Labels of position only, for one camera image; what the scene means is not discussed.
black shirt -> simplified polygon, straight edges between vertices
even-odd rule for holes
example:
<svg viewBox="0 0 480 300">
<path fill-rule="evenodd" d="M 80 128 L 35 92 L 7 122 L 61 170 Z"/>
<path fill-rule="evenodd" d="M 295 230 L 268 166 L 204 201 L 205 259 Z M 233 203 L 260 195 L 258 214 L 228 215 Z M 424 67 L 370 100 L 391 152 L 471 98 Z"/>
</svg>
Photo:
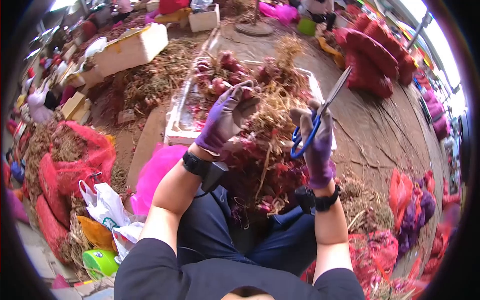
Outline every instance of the black shirt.
<svg viewBox="0 0 480 300">
<path fill-rule="evenodd" d="M 219 300 L 240 287 L 254 287 L 275 300 L 365 299 L 352 271 L 333 269 L 314 286 L 295 275 L 226 259 L 177 265 L 172 248 L 156 239 L 142 239 L 121 263 L 114 299 Z"/>
</svg>

pole base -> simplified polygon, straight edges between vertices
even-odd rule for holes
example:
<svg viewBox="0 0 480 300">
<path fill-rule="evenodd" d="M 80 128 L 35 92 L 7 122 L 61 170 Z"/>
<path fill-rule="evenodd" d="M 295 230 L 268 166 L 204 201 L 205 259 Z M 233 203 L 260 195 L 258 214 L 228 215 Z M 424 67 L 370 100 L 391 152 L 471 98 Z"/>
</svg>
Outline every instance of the pole base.
<svg viewBox="0 0 480 300">
<path fill-rule="evenodd" d="M 241 23 L 235 25 L 235 30 L 248 36 L 267 36 L 273 32 L 270 25 L 257 22 L 257 24 Z"/>
</svg>

purple glove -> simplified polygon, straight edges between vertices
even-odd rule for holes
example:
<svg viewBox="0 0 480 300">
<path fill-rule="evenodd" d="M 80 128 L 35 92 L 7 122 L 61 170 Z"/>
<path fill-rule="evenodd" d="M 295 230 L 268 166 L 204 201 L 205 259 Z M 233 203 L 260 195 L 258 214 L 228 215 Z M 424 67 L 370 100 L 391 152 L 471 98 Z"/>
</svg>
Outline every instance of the purple glove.
<svg viewBox="0 0 480 300">
<path fill-rule="evenodd" d="M 223 145 L 234 135 L 240 133 L 243 120 L 257 111 L 260 99 L 243 99 L 243 90 L 253 90 L 251 80 L 235 85 L 224 92 L 208 113 L 202 133 L 195 139 L 201 148 L 218 156 Z"/>
<path fill-rule="evenodd" d="M 308 105 L 316 109 L 320 114 L 320 104 L 316 101 L 309 101 Z M 294 108 L 290 111 L 290 117 L 295 125 L 300 126 L 302 141 L 306 141 L 313 130 L 312 112 L 310 110 Z M 333 172 L 330 167 L 330 154 L 332 153 L 332 125 L 333 119 L 330 110 L 326 110 L 321 118 L 322 123 L 313 138 L 310 146 L 303 153 L 310 175 L 310 187 L 322 189 L 332 179 Z"/>
</svg>

dark pants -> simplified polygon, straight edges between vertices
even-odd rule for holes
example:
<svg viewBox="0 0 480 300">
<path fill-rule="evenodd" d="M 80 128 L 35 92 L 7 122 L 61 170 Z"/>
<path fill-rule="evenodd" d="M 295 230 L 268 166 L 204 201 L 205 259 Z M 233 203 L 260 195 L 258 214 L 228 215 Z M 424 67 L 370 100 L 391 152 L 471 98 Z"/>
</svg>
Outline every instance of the dark pants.
<svg viewBox="0 0 480 300">
<path fill-rule="evenodd" d="M 125 20 L 130 15 L 130 12 L 119 13 L 116 16 L 112 17 L 113 23 L 116 24 L 120 21 Z"/>
<path fill-rule="evenodd" d="M 335 23 L 335 19 L 336 19 L 336 14 L 334 12 L 329 12 L 326 14 L 314 14 L 310 12 L 310 15 L 312 15 L 312 20 L 315 23 L 326 22 L 327 24 L 326 31 L 332 31 L 333 24 Z"/>
<path fill-rule="evenodd" d="M 45 103 L 43 105 L 45 105 L 45 107 L 48 109 L 55 110 L 59 103 L 60 101 L 55 97 L 53 92 L 48 91 L 47 95 L 45 96 Z"/>
<path fill-rule="evenodd" d="M 300 0 L 288 0 L 288 3 L 290 4 L 290 6 L 293 6 L 295 8 L 298 8 L 298 6 L 300 6 Z M 332 31 L 333 29 L 333 24 L 335 23 L 335 19 L 336 19 L 336 14 L 334 12 L 329 12 L 329 13 L 326 13 L 326 14 L 315 14 L 315 13 L 310 13 L 310 16 L 312 17 L 312 20 L 315 22 L 315 23 L 323 23 L 323 22 L 326 22 L 327 24 L 327 28 L 326 30 L 327 31 Z"/>
<path fill-rule="evenodd" d="M 179 264 L 222 258 L 300 276 L 314 261 L 314 217 L 304 215 L 299 206 L 285 215 L 271 217 L 274 224 L 269 236 L 245 255 L 233 246 L 226 221 L 230 215 L 227 191 L 222 187 L 194 199 L 179 225 Z"/>
</svg>

scissor blade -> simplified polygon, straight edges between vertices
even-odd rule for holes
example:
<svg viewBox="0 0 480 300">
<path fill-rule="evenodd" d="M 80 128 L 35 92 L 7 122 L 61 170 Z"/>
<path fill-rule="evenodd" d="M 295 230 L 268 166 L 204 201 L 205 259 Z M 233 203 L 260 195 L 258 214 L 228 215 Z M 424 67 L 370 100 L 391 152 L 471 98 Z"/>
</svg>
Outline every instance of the scissor blade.
<svg viewBox="0 0 480 300">
<path fill-rule="evenodd" d="M 340 78 L 337 80 L 336 84 L 333 86 L 333 89 L 330 91 L 330 94 L 328 95 L 328 98 L 325 101 L 324 107 L 322 108 L 322 112 L 320 113 L 320 116 L 322 116 L 324 114 L 327 107 L 333 102 L 333 99 L 335 99 L 335 96 L 338 94 L 338 92 L 342 88 L 343 84 L 347 80 L 347 77 L 350 75 L 351 71 L 352 71 L 351 66 L 348 66 L 345 69 L 345 71 L 343 71 L 342 76 L 340 76 Z"/>
</svg>

